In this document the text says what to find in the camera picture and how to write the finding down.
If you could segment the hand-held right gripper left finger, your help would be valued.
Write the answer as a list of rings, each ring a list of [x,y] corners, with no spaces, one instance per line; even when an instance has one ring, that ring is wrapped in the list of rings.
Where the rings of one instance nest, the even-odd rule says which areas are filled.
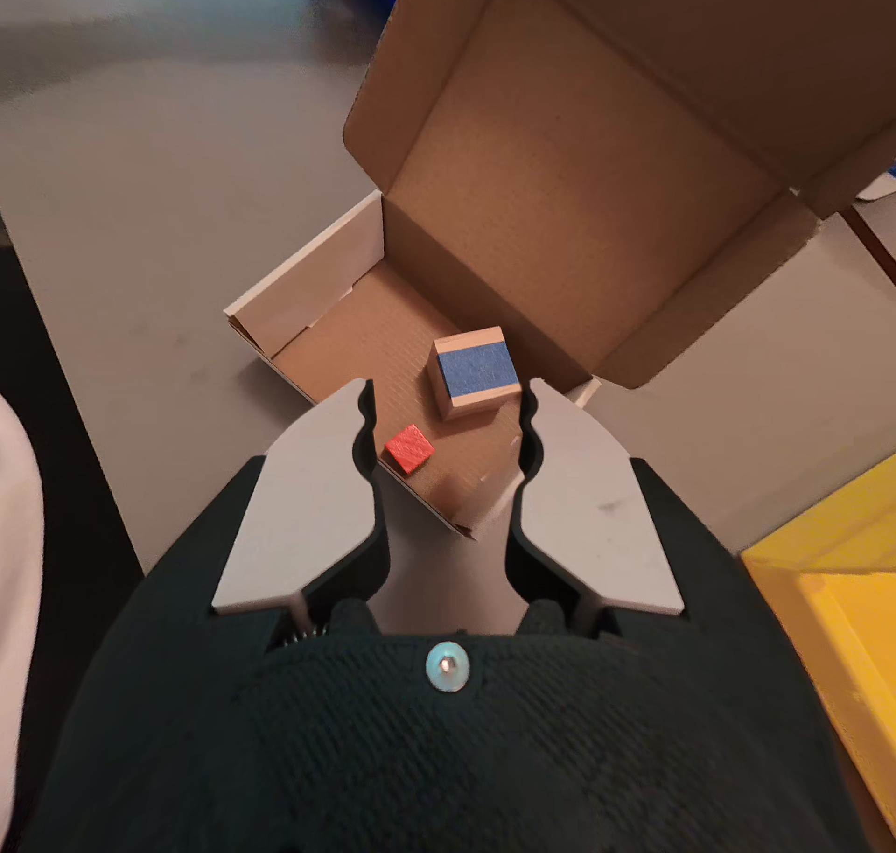
[[[375,387],[350,380],[270,446],[211,600],[216,613],[330,613],[390,572]]]

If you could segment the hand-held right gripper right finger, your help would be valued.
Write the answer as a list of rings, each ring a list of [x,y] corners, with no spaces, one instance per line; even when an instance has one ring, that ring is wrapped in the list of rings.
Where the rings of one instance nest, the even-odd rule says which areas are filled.
[[[510,518],[510,585],[565,616],[620,608],[679,616],[685,602],[623,446],[542,378],[520,409],[522,478]]]

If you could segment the small red cube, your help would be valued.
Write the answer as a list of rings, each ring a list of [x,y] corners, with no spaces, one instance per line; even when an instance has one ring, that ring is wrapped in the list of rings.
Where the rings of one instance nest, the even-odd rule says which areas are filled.
[[[409,424],[385,443],[385,453],[400,473],[411,476],[434,455],[434,446],[416,424]]]

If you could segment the blue-taped wooden cube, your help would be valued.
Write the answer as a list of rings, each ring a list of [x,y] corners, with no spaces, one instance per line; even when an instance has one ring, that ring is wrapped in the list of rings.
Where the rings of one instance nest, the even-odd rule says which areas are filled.
[[[499,326],[435,339],[427,372],[444,421],[495,411],[522,392]]]

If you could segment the white cardboard box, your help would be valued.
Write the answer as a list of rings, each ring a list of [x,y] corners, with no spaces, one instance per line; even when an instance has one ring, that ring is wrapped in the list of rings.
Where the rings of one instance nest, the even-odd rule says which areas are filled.
[[[226,309],[477,537],[519,397],[443,423],[433,341],[498,325],[521,381],[638,388],[894,163],[895,0],[396,0],[343,130],[375,191]],[[403,476],[385,443],[434,455]]]

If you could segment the yellow plastic bin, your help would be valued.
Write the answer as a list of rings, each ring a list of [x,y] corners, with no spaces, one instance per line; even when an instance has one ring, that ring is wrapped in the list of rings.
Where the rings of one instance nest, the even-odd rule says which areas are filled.
[[[895,456],[741,558],[895,829]]]

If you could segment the person's white shirt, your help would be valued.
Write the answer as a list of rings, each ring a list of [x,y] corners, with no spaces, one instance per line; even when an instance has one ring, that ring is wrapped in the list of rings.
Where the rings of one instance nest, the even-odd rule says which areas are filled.
[[[39,621],[44,504],[28,435],[1,400],[1,840],[14,811],[17,756]]]

